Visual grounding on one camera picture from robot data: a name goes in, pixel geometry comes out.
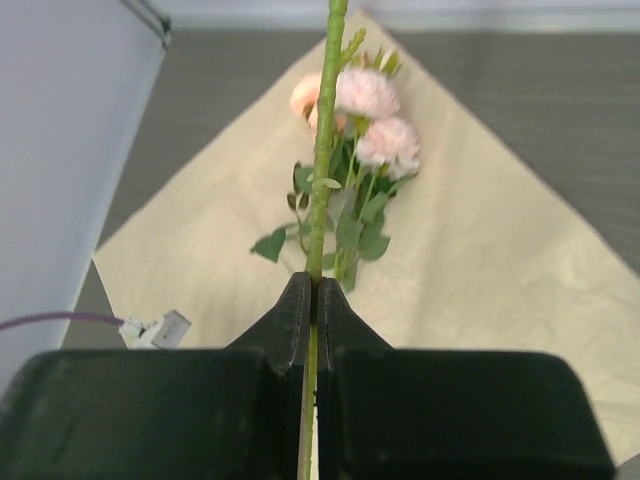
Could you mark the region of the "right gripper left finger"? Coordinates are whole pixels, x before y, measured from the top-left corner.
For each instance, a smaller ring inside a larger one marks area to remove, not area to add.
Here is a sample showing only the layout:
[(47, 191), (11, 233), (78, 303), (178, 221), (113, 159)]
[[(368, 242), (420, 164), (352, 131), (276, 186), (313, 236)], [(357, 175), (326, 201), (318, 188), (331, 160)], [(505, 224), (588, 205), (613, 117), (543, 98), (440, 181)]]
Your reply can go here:
[(222, 349), (67, 350), (1, 400), (5, 479), (294, 479), (311, 280)]

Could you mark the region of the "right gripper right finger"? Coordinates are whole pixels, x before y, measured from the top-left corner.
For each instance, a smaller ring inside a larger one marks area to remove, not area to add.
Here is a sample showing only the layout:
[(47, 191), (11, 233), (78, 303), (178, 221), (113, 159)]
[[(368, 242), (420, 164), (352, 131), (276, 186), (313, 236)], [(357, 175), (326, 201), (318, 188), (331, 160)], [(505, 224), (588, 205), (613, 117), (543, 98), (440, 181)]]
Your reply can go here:
[(322, 479), (611, 479), (585, 389), (542, 352), (399, 349), (318, 292)]

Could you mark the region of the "orange beige wrapping paper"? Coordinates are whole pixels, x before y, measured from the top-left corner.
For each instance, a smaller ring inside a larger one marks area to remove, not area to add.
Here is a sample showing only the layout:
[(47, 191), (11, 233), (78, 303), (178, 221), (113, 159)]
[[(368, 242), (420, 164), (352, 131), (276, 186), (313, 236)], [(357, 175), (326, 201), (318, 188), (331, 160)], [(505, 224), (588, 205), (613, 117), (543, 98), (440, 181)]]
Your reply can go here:
[[(186, 347), (222, 346), (276, 301), (305, 258), (251, 253), (293, 220), (296, 163), (313, 158), (288, 105), (320, 69), (314, 46), (95, 253), (115, 315), (191, 322)], [(403, 116), (421, 172), (386, 210), (385, 255), (359, 266), (351, 307), (397, 347), (538, 350), (564, 358), (617, 462), (639, 451), (639, 280), (595, 230), (401, 51)]]

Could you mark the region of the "light pink fake flower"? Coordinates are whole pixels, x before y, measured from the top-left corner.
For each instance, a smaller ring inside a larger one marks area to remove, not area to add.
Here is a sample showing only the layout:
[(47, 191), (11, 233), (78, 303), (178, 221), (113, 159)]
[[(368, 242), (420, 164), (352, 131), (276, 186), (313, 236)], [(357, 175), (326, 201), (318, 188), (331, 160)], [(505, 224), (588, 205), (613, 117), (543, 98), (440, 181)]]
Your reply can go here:
[(418, 134), (400, 114), (394, 83), (400, 70), (397, 52), (364, 51), (337, 78), (329, 175), (339, 187), (329, 193), (326, 224), (334, 240), (323, 269), (346, 292), (354, 289), (361, 262), (386, 253), (386, 206), (421, 166)]

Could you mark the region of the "peach fake rose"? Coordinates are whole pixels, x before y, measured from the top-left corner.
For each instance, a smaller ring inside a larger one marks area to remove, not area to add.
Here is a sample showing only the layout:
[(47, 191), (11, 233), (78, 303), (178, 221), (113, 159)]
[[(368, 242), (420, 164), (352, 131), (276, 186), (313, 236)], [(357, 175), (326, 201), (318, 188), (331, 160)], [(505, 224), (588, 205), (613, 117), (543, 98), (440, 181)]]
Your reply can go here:
[[(317, 133), (320, 84), (320, 72), (307, 74), (297, 82), (289, 99), (289, 106), (294, 114), (306, 121), (313, 141), (316, 140)], [(295, 221), (283, 224), (259, 238), (249, 250), (251, 254), (277, 263), (285, 243), (295, 241), (302, 253), (308, 256), (313, 170), (312, 165), (303, 165), (300, 162), (294, 164), (292, 189), (286, 194), (286, 203), (295, 215)]]

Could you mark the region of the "peach fake flower with buds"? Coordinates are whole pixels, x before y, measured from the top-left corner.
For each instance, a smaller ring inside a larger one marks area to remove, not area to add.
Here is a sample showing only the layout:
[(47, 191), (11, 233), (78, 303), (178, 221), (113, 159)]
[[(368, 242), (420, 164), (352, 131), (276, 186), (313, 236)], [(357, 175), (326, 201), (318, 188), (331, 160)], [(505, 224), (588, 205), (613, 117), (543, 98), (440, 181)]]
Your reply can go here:
[(306, 261), (306, 272), (311, 281), (309, 335), (302, 404), (298, 477), (312, 478), (313, 438), (316, 432), (314, 404), (318, 363), (318, 295), (322, 279), (322, 257), (324, 254), (325, 216), (328, 206), (328, 172), (332, 148), (336, 82), (343, 66), (342, 43), (346, 1), (329, 3), (327, 35), (318, 98), (318, 121), (316, 131), (314, 172), (311, 180), (310, 245)]

